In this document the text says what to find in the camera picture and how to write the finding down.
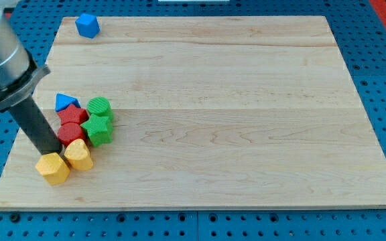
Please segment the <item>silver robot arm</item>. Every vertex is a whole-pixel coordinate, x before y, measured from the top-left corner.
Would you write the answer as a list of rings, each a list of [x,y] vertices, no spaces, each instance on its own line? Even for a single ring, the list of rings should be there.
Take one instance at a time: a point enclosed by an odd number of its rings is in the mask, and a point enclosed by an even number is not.
[[[0,1],[0,112],[30,98],[38,82],[50,73],[46,65],[35,63],[4,15],[4,8],[14,3]]]

